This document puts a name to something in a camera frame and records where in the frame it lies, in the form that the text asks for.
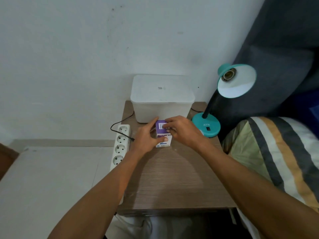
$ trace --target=upholstered headboard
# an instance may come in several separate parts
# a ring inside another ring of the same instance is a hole
[[[218,96],[211,113],[221,122],[220,139],[251,116],[277,116],[292,94],[319,87],[319,0],[265,0],[234,64],[257,71],[245,95]]]

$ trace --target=lamp arm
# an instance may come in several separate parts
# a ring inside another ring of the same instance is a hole
[[[208,105],[207,105],[207,107],[206,107],[206,109],[205,109],[205,111],[204,111],[204,113],[202,115],[202,118],[204,118],[204,119],[207,118],[209,112],[211,111],[211,109],[212,109],[212,107],[214,105],[214,102],[216,102],[216,99],[217,99],[218,95],[219,95],[219,92],[218,92],[218,90],[216,90],[214,92],[214,94],[212,95],[211,99],[209,100],[209,103],[208,103]]]

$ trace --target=power outlet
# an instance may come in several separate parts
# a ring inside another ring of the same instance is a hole
[[[127,136],[131,134],[130,125],[120,124],[117,130]],[[120,164],[127,151],[130,149],[130,139],[122,134],[116,133],[116,138],[113,147],[113,155],[111,161],[110,171]]]

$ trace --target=table surface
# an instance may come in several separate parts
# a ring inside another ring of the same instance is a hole
[[[204,111],[205,102],[192,106]],[[125,102],[123,118],[133,113],[133,105]],[[190,110],[187,118],[196,114]],[[134,137],[138,127],[143,126],[135,116],[125,120]],[[218,137],[210,139],[221,149]],[[203,158],[189,147],[172,140],[171,146],[154,148],[137,165],[124,201],[119,205],[119,214],[134,214],[139,210],[163,209],[212,209],[235,207],[236,204]]]

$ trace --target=desk lamp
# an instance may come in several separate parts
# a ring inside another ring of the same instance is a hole
[[[217,91],[209,100],[205,111],[196,114],[192,119],[203,135],[209,138],[217,136],[220,131],[219,121],[209,114],[218,94],[225,98],[242,96],[253,87],[257,77],[256,70],[245,64],[230,65],[226,63],[218,68],[217,73],[219,75]]]

